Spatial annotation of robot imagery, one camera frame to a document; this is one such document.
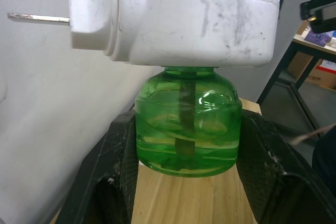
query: cardboard box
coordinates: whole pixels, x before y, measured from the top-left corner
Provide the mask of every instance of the cardboard box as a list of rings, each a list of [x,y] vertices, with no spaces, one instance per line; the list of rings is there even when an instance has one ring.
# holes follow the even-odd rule
[[[292,62],[289,64],[287,71],[296,80],[299,79],[312,58],[313,57],[311,55],[297,52]],[[336,86],[336,73],[333,70],[326,69],[325,67],[320,66],[322,62],[322,59],[317,62],[313,70],[306,78],[306,81],[333,89]]]
[[[336,63],[328,60],[323,60],[320,65],[320,69],[330,73],[336,73]]]
[[[307,28],[309,22],[307,20],[303,21],[301,26],[299,27],[299,30],[297,31],[297,34],[301,35],[303,31]]]

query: purple object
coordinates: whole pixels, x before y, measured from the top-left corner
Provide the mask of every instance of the purple object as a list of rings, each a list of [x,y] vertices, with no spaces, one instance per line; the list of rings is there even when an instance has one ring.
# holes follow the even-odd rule
[[[331,37],[326,33],[316,34],[313,31],[309,31],[304,40],[317,44],[321,47],[324,47]]]

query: wooden surface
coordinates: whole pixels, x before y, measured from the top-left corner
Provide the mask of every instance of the wooden surface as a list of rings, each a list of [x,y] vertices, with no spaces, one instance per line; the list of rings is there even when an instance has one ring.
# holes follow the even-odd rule
[[[54,216],[54,218],[52,219],[50,224],[55,224],[56,223],[56,220],[57,220],[57,217],[58,217],[60,211],[61,210],[59,210],[58,213]]]
[[[304,46],[307,46],[307,47],[315,48],[317,50],[321,50],[321,51],[328,52],[330,54],[336,55],[336,49],[335,48],[330,47],[330,46],[321,47],[319,45],[316,45],[314,43],[311,43],[309,41],[304,40],[302,38],[302,36],[299,35],[299,34],[295,34],[293,41],[296,42],[296,43],[302,44]]]
[[[258,104],[241,100],[260,113]],[[256,223],[236,166],[217,176],[180,178],[140,165],[132,224]]]

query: green liquid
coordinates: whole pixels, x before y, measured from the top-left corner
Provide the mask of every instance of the green liquid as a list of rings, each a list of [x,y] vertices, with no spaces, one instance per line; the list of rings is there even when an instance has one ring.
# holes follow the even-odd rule
[[[158,172],[183,177],[230,169],[237,160],[242,107],[232,85],[214,72],[199,79],[195,75],[195,102],[185,99],[183,104],[183,79],[168,77],[164,72],[151,78],[136,99],[139,160]],[[181,106],[187,108],[184,116]]]

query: bottle neck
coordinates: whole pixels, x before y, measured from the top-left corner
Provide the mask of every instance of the bottle neck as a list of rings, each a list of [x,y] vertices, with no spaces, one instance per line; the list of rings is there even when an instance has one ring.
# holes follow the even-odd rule
[[[205,77],[214,73],[212,67],[165,67],[164,72],[181,77]]]

